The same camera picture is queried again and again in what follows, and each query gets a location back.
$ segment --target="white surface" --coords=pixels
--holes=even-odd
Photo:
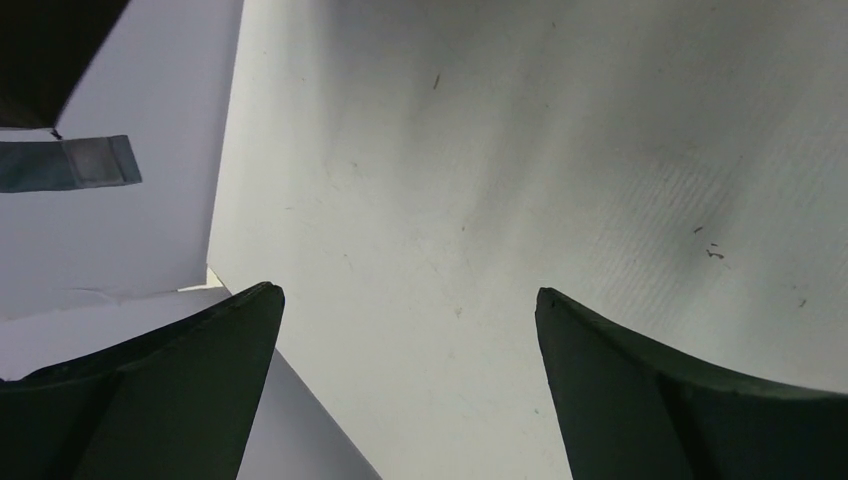
[[[540,286],[848,391],[845,25],[842,0],[248,2],[210,264],[286,289],[281,351],[390,479],[567,478]]]
[[[203,283],[240,14],[234,0],[129,3],[58,130],[129,135],[143,182],[0,195],[0,320]]]
[[[182,320],[229,297],[225,288],[208,288],[0,322],[0,378],[19,380],[40,368]]]
[[[280,352],[275,351],[238,479],[379,480],[379,477]]]

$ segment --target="white cardboard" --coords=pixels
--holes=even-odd
[[[241,4],[129,2],[58,130],[129,135],[143,182],[0,195],[0,320],[203,283]]]
[[[386,478],[568,478],[542,286],[848,391],[845,6],[248,2],[210,264]]]

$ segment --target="black object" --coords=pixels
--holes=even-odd
[[[706,363],[551,289],[536,328],[575,480],[848,478],[848,396]]]
[[[0,193],[116,187],[141,182],[126,135],[0,142]]]
[[[55,127],[129,0],[0,0],[0,128]]]
[[[280,328],[256,285],[132,340],[0,383],[0,478],[236,478]]]

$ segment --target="white wall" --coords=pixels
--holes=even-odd
[[[846,24],[841,0],[248,2],[210,263],[286,289],[281,351],[385,478],[567,477],[540,286],[848,391]]]

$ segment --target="grey tape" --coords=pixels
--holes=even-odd
[[[0,192],[62,191],[141,182],[126,135],[0,142]]]

